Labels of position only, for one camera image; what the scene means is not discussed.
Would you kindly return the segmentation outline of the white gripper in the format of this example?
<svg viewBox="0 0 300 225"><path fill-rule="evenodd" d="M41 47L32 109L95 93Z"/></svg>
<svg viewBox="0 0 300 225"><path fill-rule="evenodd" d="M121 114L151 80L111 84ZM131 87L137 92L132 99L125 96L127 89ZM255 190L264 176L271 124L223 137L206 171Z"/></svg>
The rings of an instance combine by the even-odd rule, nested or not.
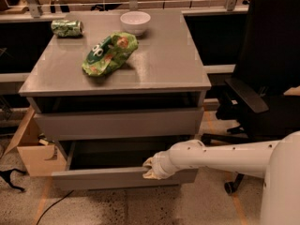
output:
<svg viewBox="0 0 300 225"><path fill-rule="evenodd" d="M175 167L171 163L167 152L158 152L149 157L143 164L145 168L152 168L151 172L142 175L144 179L167 179L175 174Z"/></svg>

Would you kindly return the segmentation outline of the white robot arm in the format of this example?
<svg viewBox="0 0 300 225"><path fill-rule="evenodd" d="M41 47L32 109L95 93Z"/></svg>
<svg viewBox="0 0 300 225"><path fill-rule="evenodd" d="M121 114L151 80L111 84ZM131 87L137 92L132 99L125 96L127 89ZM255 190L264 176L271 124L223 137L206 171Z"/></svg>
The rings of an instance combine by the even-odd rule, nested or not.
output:
<svg viewBox="0 0 300 225"><path fill-rule="evenodd" d="M144 164L145 179L167 179L179 171L209 167L263 180L260 225L300 225L300 132L281 140L208 147L178 142Z"/></svg>

